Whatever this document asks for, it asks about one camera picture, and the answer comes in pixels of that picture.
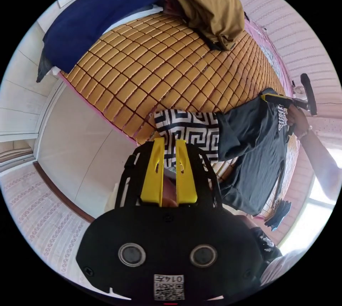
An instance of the mattress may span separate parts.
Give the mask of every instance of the mattress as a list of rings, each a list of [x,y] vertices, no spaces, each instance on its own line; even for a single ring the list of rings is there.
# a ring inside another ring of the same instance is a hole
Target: mattress
[[[224,113],[267,87],[285,94],[272,65],[246,31],[232,51],[210,51],[180,18],[163,13],[108,31],[69,74],[61,74],[88,105],[137,145],[159,136],[154,111]],[[294,139],[287,152],[289,162],[295,162]],[[225,179],[233,165],[217,163],[213,168]],[[286,167],[291,179],[294,164]]]

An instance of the hand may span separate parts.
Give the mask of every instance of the hand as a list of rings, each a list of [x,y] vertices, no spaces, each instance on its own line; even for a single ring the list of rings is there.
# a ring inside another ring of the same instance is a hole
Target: hand
[[[304,112],[293,104],[287,110],[287,123],[288,125],[296,125],[293,132],[297,137],[309,129],[309,123]]]
[[[177,203],[170,198],[163,198],[162,207],[177,207]]]

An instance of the qr code label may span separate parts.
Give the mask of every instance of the qr code label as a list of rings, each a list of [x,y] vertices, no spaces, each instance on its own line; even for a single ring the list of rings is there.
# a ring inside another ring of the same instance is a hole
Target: qr code label
[[[184,300],[184,275],[154,275],[154,300]]]

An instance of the window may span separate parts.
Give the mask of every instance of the window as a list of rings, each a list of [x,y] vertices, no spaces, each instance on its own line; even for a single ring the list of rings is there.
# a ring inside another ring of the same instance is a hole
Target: window
[[[342,150],[328,149],[337,165],[342,168]],[[335,201],[330,200],[322,191],[315,178],[309,198],[288,236],[279,245],[283,255],[295,249],[308,248],[327,223]]]

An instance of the wristwatch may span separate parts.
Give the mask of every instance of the wristwatch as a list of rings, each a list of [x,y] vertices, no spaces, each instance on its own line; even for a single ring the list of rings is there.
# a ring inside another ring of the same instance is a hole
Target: wristwatch
[[[304,136],[306,136],[306,135],[309,133],[310,130],[312,130],[312,126],[310,126],[310,127],[307,129],[307,131],[305,131],[303,134],[299,135],[299,136],[297,137],[297,140],[300,140],[301,138],[303,138]]]

